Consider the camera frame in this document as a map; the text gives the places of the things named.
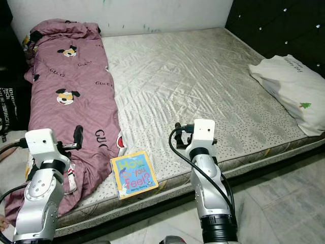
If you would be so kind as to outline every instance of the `pillowcase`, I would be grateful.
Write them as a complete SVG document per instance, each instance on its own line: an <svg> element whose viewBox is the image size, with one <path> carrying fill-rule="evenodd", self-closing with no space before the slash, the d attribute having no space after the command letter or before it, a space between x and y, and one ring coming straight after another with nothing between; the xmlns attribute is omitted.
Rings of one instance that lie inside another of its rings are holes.
<svg viewBox="0 0 325 244"><path fill-rule="evenodd" d="M293 56L263 59L249 71L294 117L308 136L325 131L325 80Z"/></svg>

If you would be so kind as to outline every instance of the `book cover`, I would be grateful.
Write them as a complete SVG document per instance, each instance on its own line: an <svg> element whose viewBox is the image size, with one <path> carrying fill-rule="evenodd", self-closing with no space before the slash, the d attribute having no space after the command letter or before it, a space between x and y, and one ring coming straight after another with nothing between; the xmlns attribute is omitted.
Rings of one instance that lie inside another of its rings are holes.
<svg viewBox="0 0 325 244"><path fill-rule="evenodd" d="M118 198L124 199L158 187L145 151L111 159Z"/></svg>

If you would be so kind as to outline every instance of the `tufted headboard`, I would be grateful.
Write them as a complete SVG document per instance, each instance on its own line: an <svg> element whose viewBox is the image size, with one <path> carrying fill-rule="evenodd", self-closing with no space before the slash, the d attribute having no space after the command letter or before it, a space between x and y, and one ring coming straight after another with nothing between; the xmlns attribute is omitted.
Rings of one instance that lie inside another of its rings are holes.
<svg viewBox="0 0 325 244"><path fill-rule="evenodd" d="M264 57L291 54L325 78L324 0L234 0L225 27Z"/></svg>

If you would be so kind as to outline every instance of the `pink blanket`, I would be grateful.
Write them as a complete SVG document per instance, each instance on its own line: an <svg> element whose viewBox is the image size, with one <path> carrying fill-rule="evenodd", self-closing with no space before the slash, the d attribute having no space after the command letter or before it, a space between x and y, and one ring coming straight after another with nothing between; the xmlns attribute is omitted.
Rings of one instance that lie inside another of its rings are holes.
<svg viewBox="0 0 325 244"><path fill-rule="evenodd" d="M30 39L25 74L33 84L29 130L51 128L58 141L68 144L75 127L83 127L82 149L71 151L77 189L63 198L63 215L111 173L110 159L123 150L114 83L97 24L47 20L31 30ZM69 189L67 173L64 188ZM6 217L13 223L22 201L23 190L6 199Z"/></svg>

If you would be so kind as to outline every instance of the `quilted mattress cover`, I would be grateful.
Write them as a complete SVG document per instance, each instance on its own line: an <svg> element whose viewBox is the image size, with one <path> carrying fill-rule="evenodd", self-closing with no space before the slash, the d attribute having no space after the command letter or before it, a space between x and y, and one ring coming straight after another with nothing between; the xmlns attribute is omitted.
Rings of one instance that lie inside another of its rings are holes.
<svg viewBox="0 0 325 244"><path fill-rule="evenodd" d="M175 122L216 122L227 177L313 149L296 121L248 72L263 57L224 28L102 38L126 154L147 151L159 188L119 201L113 174L59 220L57 236L96 226L192 190L191 168L168 146Z"/></svg>

